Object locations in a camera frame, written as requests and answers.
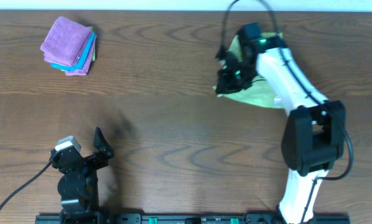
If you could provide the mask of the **green microfiber cloth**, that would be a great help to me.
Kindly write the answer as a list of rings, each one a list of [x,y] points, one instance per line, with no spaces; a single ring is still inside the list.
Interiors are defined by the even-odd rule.
[[[239,62],[242,61],[241,46],[238,40],[238,35],[235,35],[233,38],[228,52],[233,53]],[[233,101],[262,108],[284,109],[281,99],[277,96],[276,92],[272,89],[267,80],[258,75],[253,78],[253,82],[253,85],[247,90],[241,90],[237,93],[219,93],[216,96],[218,98],[228,98]]]

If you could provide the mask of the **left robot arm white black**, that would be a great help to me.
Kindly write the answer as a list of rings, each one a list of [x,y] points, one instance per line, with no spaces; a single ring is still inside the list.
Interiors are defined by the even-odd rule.
[[[68,136],[50,152],[49,162],[63,174],[57,185],[62,206],[60,223],[106,223],[107,214],[99,206],[97,170],[108,166],[114,152],[99,127],[93,147],[97,151],[83,157],[78,141]]]

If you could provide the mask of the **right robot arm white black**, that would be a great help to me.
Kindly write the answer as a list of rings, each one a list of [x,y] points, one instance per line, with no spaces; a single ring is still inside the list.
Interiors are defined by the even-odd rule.
[[[345,129],[345,107],[330,101],[306,78],[278,33],[264,34],[257,23],[243,25],[230,47],[216,53],[221,67],[215,92],[244,101],[257,96],[254,84],[274,90],[273,108],[283,108],[287,123],[281,142],[288,166],[284,196],[273,214],[246,216],[247,223],[349,223],[345,214],[315,214],[320,184],[344,152],[353,150]]]

